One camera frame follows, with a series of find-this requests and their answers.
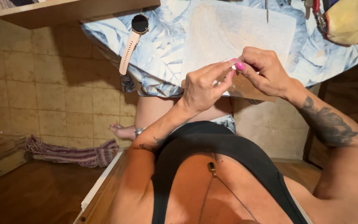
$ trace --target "gold chain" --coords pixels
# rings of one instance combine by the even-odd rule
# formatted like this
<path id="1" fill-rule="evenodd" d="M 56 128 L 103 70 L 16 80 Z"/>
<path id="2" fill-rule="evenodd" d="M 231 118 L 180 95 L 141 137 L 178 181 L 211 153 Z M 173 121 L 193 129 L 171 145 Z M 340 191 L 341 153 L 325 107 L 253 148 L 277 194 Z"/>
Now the gold chain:
<path id="1" fill-rule="evenodd" d="M 204 201 L 202 202 L 201 213 L 200 213 L 200 218 L 198 219 L 198 224 L 201 224 L 201 216 L 202 216 L 202 212 L 204 211 L 206 197 L 208 196 L 208 191 L 209 191 L 209 188 L 211 187 L 212 179 L 214 177 L 217 177 L 223 183 L 223 185 L 225 185 L 229 189 L 229 191 L 237 198 L 237 200 L 249 212 L 249 214 L 252 216 L 252 218 L 254 218 L 256 222 L 258 222 L 258 220 L 255 218 L 255 216 L 252 214 L 252 212 L 246 207 L 246 205 L 244 205 L 244 203 L 236 196 L 236 194 L 230 189 L 230 187 L 227 186 L 227 184 L 225 184 L 225 182 L 223 182 L 222 179 L 216 174 L 216 168 L 215 168 L 215 164 L 213 162 L 208 163 L 208 169 L 209 169 L 210 172 L 212 172 L 212 177 L 211 177 L 211 180 L 209 181 L 208 188 L 206 189 Z"/>

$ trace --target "hand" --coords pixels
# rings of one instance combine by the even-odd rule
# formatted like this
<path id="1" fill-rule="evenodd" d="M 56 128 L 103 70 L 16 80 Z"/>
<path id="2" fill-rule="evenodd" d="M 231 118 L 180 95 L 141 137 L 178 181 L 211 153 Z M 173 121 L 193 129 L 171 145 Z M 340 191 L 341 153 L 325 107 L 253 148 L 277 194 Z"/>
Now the hand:
<path id="1" fill-rule="evenodd" d="M 245 47 L 237 61 L 236 73 L 245 76 L 256 89 L 268 96 L 285 99 L 290 90 L 301 84 L 298 80 L 288 76 L 274 51 Z"/>
<path id="2" fill-rule="evenodd" d="M 185 92 L 178 104 L 193 117 L 211 108 L 231 87 L 231 73 L 226 74 L 218 86 L 214 85 L 214 81 L 234 64 L 235 61 L 218 62 L 189 72 L 186 76 Z"/>

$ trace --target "blue floral fabric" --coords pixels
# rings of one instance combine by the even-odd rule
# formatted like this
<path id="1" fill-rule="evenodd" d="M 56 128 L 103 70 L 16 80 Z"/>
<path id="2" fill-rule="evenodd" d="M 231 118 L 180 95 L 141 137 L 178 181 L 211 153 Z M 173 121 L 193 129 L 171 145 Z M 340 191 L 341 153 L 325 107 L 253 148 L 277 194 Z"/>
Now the blue floral fabric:
<path id="1" fill-rule="evenodd" d="M 296 32 L 284 65 L 289 76 L 305 86 L 325 81 L 358 64 L 358 45 L 341 46 L 327 40 L 317 30 L 301 0 L 279 6 L 269 1 L 269 10 L 297 19 Z M 132 54 L 128 73 L 121 77 L 124 91 L 137 90 L 141 96 L 180 96 L 179 87 L 190 0 L 161 0 L 161 6 L 142 10 L 149 18 L 150 31 L 142 35 Z M 233 1 L 254 8 L 265 8 L 265 0 Z M 125 45 L 132 32 L 132 18 L 140 10 L 115 13 L 82 20 L 82 30 L 119 67 Z"/>

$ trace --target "rose gold watch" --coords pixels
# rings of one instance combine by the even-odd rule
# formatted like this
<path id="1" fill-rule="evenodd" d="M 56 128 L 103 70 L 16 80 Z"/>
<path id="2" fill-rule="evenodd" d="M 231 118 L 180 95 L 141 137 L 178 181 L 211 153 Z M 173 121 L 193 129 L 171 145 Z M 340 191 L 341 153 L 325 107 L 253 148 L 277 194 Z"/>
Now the rose gold watch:
<path id="1" fill-rule="evenodd" d="M 139 43 L 140 36 L 149 31 L 149 18 L 143 14 L 136 15 L 132 19 L 132 33 L 129 36 L 120 63 L 120 74 L 127 74 L 129 60 L 131 59 L 136 44 Z"/>

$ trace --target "pink nail polish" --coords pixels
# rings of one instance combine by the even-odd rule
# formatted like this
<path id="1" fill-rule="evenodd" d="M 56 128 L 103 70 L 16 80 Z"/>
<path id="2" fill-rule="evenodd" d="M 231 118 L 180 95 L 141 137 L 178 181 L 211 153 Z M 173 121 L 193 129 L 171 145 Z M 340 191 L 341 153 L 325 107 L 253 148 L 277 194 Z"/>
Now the pink nail polish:
<path id="1" fill-rule="evenodd" d="M 239 71 L 244 70 L 245 67 L 246 67 L 246 66 L 245 66 L 242 62 L 240 62 L 240 61 L 236 62 L 236 68 L 237 68 Z"/>

